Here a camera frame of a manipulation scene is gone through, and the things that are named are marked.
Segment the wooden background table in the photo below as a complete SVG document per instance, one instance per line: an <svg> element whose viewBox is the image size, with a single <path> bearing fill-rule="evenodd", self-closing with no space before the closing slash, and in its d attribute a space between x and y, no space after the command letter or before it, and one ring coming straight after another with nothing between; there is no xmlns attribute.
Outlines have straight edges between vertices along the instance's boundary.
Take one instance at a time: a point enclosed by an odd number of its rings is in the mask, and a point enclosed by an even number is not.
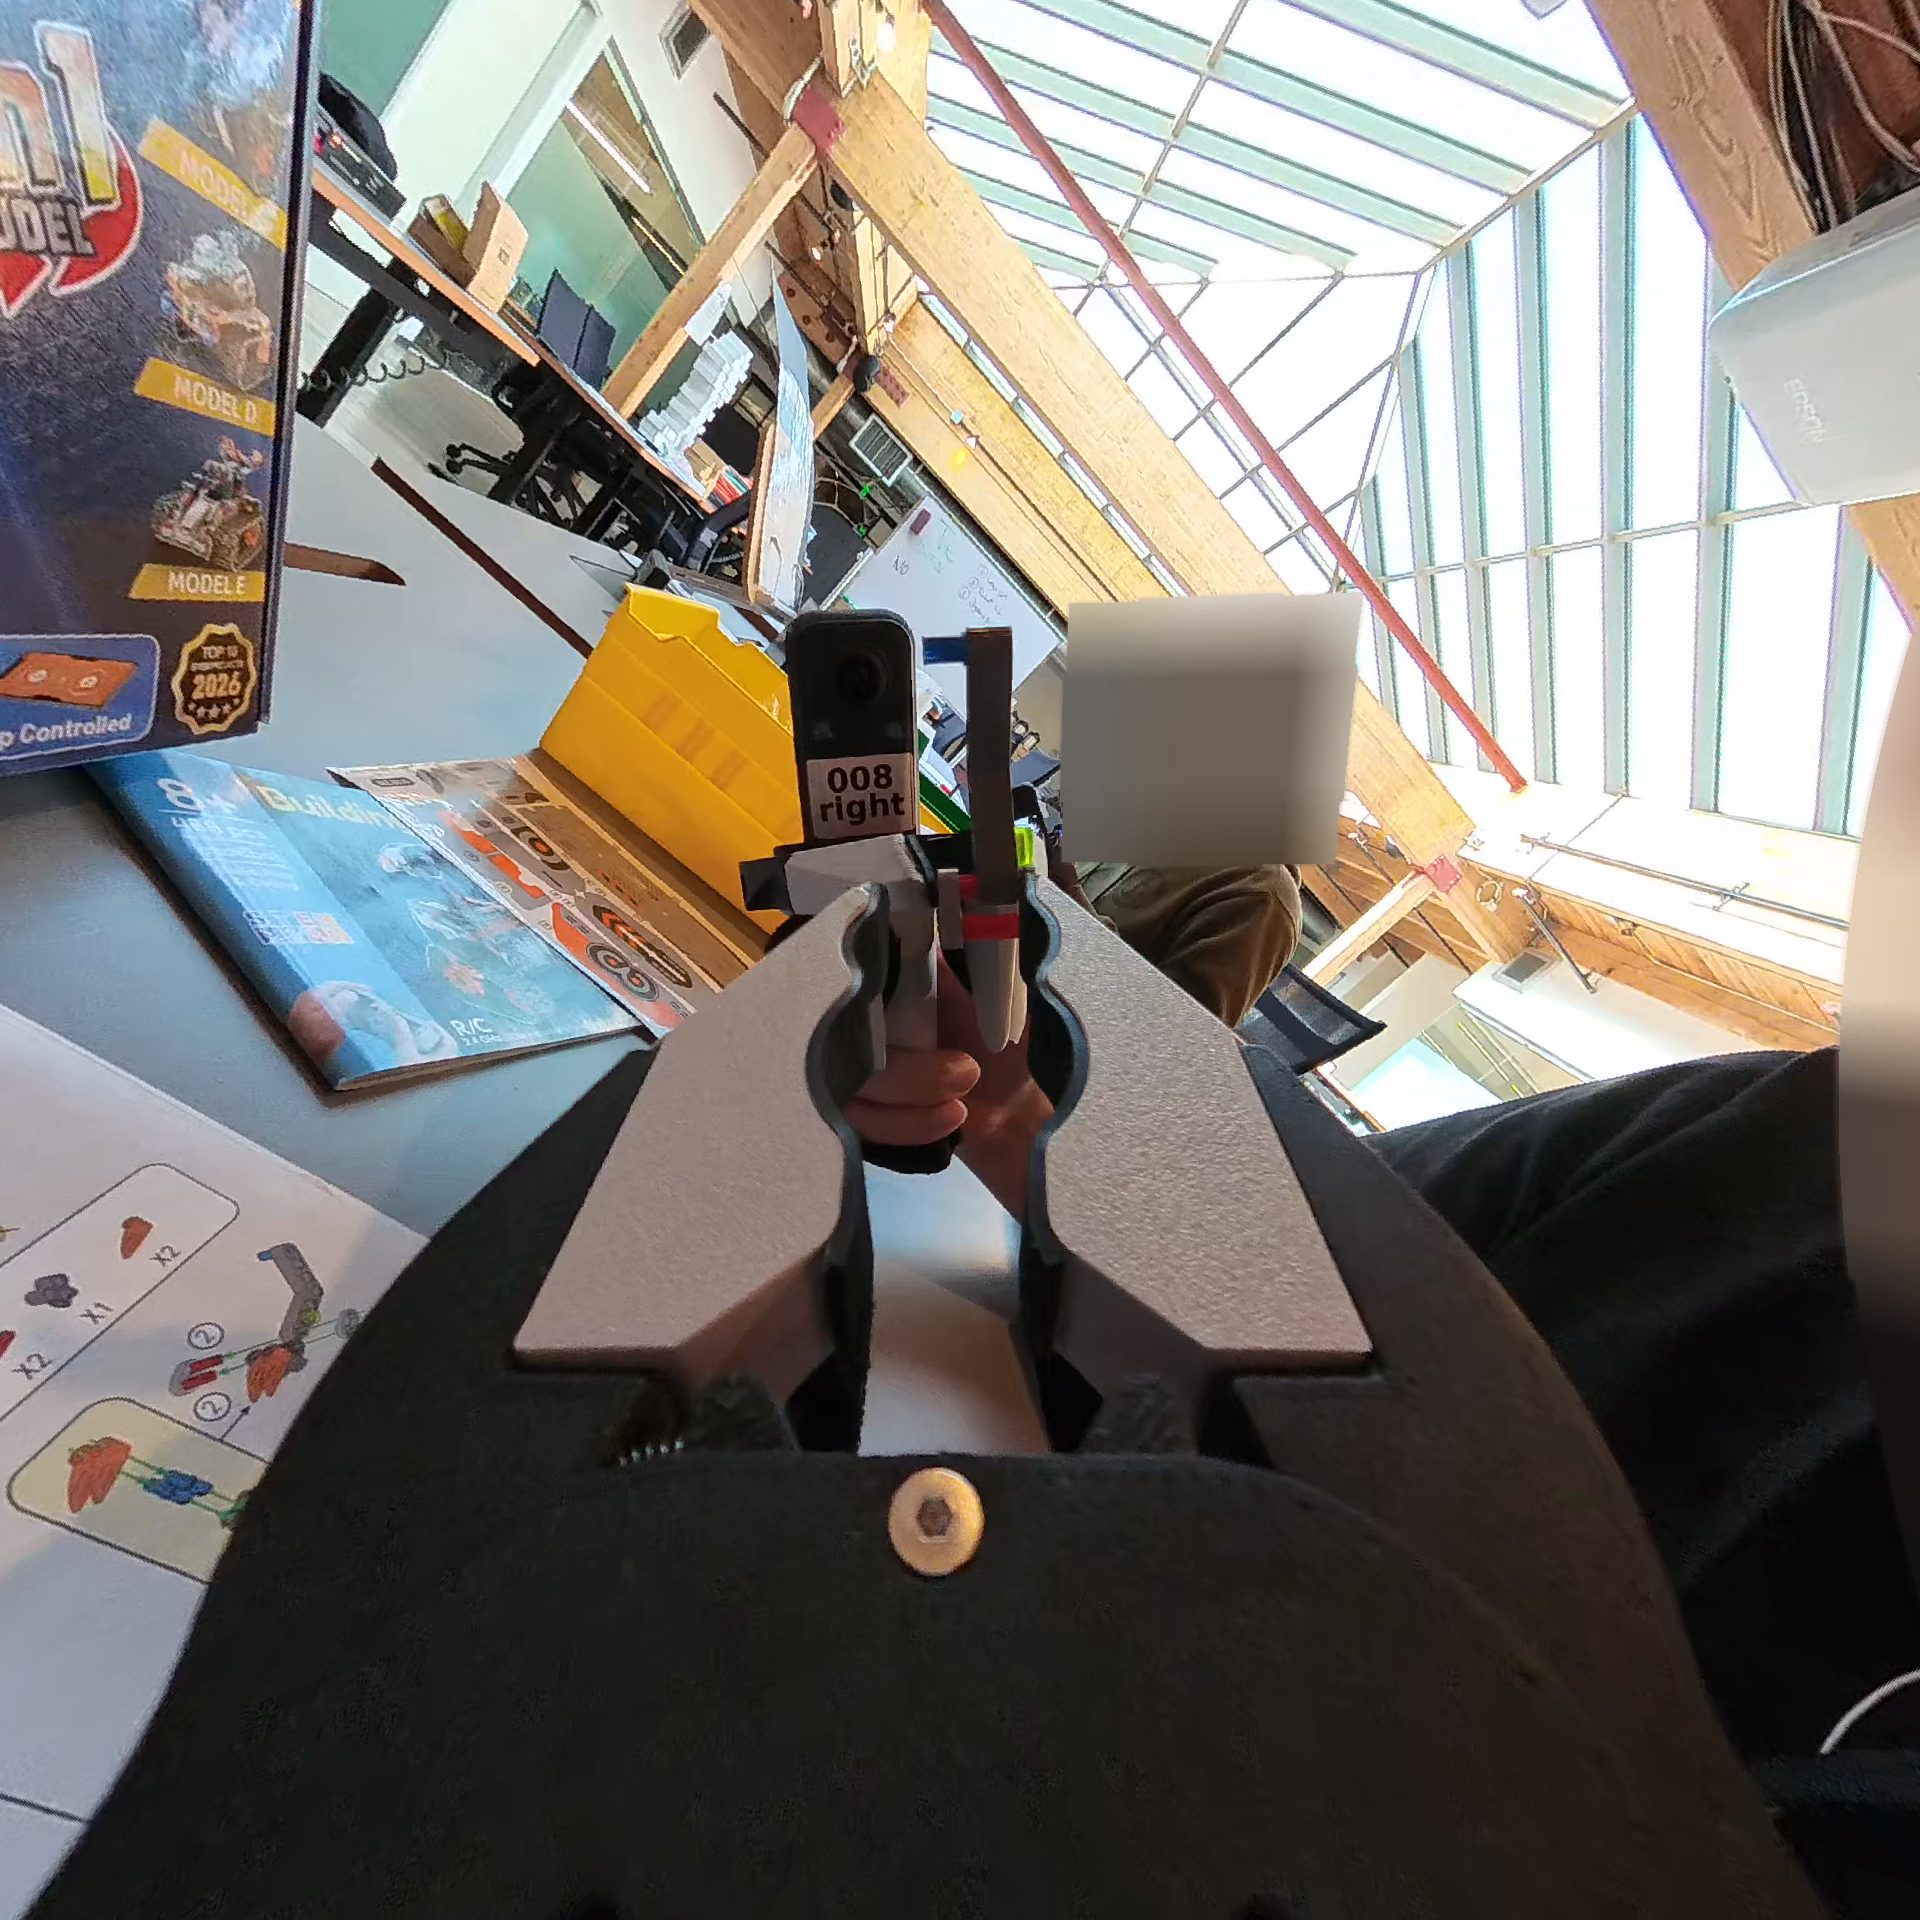
<svg viewBox="0 0 1920 1920"><path fill-rule="evenodd" d="M594 385L585 384L546 342L516 323L473 302L410 240L387 227L327 168L311 175L314 212L304 246L326 256L367 285L367 295L339 326L326 353L302 384L299 412L314 422L330 420L347 385L369 368L396 318L417 319L424 331L476 363L498 368L523 363L538 368L535 409L522 422L527 436L520 455L492 488L492 499L508 505L543 456L583 417L598 420L622 446L631 462L662 475L683 494L696 510L710 510L713 499L696 477L658 456L639 435L631 417Z"/></svg>

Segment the yellow plastic bin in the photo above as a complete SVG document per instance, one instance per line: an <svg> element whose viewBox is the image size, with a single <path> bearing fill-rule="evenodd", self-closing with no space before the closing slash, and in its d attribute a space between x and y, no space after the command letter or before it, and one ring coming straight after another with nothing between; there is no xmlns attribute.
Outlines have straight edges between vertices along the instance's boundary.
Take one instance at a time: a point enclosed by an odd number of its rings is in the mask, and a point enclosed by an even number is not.
<svg viewBox="0 0 1920 1920"><path fill-rule="evenodd" d="M748 908L740 865L801 841L784 662L718 613L635 588L543 733L543 755Z"/></svg>

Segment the cardboard box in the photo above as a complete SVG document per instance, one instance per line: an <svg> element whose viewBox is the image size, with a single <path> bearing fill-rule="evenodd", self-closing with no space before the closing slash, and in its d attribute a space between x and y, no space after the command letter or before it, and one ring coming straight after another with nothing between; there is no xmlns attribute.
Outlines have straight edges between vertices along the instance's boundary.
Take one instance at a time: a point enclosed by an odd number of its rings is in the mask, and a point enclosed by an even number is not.
<svg viewBox="0 0 1920 1920"><path fill-rule="evenodd" d="M482 180L471 217L446 197L426 197L408 227L410 240L446 279L487 313L510 296L529 244L522 217Z"/></svg>

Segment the whiteboard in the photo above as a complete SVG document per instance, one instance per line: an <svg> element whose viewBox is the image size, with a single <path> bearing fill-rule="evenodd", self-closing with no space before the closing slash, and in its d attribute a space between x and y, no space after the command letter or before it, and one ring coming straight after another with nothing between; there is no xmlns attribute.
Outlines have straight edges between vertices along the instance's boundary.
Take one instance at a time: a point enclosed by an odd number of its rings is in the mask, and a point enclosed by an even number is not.
<svg viewBox="0 0 1920 1920"><path fill-rule="evenodd" d="M937 499L921 501L844 583L854 607L899 614L923 643L971 629L1016 637L1019 687L1063 644L1058 616Z"/></svg>

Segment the white projector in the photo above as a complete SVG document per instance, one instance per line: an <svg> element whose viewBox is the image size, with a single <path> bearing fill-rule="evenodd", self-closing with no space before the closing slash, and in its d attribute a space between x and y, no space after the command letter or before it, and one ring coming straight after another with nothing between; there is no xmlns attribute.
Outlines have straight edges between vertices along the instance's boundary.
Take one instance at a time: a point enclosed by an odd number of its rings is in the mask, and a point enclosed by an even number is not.
<svg viewBox="0 0 1920 1920"><path fill-rule="evenodd" d="M1919 491L1919 193L1808 240L1727 300L1711 345L1808 505Z"/></svg>

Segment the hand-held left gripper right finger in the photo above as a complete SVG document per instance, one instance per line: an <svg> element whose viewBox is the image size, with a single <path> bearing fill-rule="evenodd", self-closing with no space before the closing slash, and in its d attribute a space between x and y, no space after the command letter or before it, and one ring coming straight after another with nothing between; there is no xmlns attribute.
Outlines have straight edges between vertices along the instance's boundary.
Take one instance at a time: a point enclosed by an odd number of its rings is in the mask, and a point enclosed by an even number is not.
<svg viewBox="0 0 1920 1920"><path fill-rule="evenodd" d="M1375 1359L1251 1048L1052 879L1024 902L1032 1147L1019 1342L1048 1439L1074 1448L1142 1376L1206 1429L1247 1376Z"/></svg>

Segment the blue cover booklet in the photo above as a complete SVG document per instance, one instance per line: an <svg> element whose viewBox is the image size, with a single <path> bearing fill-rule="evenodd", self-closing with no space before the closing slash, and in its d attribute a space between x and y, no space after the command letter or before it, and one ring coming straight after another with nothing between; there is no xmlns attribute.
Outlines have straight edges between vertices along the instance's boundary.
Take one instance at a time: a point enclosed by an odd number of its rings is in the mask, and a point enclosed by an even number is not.
<svg viewBox="0 0 1920 1920"><path fill-rule="evenodd" d="M353 785L199 752L92 780L335 1091L641 1025Z"/></svg>

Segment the black mesh chair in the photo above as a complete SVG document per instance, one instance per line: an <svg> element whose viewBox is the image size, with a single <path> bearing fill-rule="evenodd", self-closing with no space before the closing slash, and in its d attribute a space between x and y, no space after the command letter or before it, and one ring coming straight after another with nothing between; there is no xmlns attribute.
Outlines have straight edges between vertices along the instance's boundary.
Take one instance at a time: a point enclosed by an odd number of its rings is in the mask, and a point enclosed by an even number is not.
<svg viewBox="0 0 1920 1920"><path fill-rule="evenodd" d="M1330 1064L1383 1032L1383 1021L1359 1013L1294 965L1284 965L1239 1023L1243 1040L1297 1073Z"/></svg>

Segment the open white instruction manual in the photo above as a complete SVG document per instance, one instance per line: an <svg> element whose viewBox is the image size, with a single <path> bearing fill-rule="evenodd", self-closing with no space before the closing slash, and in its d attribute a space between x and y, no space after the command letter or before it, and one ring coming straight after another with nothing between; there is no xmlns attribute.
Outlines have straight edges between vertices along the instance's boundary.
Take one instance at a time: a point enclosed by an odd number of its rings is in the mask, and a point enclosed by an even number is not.
<svg viewBox="0 0 1920 1920"><path fill-rule="evenodd" d="M424 1237L3 1013L3 1913L167 1689L273 1454Z"/></svg>

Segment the person's black shirt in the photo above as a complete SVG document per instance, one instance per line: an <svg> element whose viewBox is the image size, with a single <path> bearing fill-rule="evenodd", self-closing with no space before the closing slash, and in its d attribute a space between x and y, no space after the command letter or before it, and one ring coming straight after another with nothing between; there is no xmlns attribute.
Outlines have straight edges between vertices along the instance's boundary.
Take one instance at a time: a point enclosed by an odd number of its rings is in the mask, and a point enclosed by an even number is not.
<svg viewBox="0 0 1920 1920"><path fill-rule="evenodd" d="M1740 1051L1370 1139L1568 1373L1706 1689L1834 1915L1919 1915L1915 1587L1842 1249L1838 1051Z"/></svg>

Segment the grey desk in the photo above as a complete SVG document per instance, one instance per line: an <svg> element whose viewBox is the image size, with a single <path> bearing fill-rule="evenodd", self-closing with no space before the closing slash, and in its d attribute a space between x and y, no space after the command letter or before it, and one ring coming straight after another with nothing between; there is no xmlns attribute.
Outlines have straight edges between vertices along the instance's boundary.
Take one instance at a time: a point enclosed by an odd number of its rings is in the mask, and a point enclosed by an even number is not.
<svg viewBox="0 0 1920 1920"><path fill-rule="evenodd" d="M582 655L323 427L296 431L273 718L216 752L262 771L531 750ZM432 1235L634 1038L331 1094L84 773L4 780L4 1005ZM1011 1328L1016 1230L964 1168L872 1171L876 1331L863 1454L1041 1448Z"/></svg>

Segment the blue toy robot box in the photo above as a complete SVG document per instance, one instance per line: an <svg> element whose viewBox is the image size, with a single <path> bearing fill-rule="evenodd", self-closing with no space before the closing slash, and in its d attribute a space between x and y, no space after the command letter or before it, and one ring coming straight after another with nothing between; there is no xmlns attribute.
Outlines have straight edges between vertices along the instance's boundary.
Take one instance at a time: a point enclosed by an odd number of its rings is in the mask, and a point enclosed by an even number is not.
<svg viewBox="0 0 1920 1920"><path fill-rule="evenodd" d="M315 19L3 5L3 773L258 731Z"/></svg>

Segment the printed sticker sheet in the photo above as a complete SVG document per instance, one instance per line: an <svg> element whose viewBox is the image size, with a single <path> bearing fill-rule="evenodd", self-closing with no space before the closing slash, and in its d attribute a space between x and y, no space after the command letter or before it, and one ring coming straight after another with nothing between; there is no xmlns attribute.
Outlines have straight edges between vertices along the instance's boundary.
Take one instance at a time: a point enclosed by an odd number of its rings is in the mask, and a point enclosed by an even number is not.
<svg viewBox="0 0 1920 1920"><path fill-rule="evenodd" d="M538 757L345 765L378 800L664 1038L740 979L759 937L697 877L583 805Z"/></svg>

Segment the grey bent toy beam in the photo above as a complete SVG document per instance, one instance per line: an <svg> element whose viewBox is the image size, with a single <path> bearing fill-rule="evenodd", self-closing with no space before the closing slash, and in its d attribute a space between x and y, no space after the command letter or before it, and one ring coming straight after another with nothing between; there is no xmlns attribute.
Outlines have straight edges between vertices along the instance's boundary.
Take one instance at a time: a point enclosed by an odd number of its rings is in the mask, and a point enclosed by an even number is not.
<svg viewBox="0 0 1920 1920"><path fill-rule="evenodd" d="M967 764L975 868L960 888L967 947L1017 943L1024 864L1012 781L1016 637L1009 629L932 635L926 665L967 669Z"/></svg>

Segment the tilted white board panel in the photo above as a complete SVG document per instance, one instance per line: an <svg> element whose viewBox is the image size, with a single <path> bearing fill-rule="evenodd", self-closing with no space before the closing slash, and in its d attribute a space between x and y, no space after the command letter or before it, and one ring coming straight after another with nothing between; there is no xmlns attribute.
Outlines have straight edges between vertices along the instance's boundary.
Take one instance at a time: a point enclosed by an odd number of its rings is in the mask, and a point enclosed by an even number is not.
<svg viewBox="0 0 1920 1920"><path fill-rule="evenodd" d="M759 435L753 505L743 534L740 585L784 616L806 596L809 519L817 488L809 358L801 325L772 287L777 342L775 412Z"/></svg>

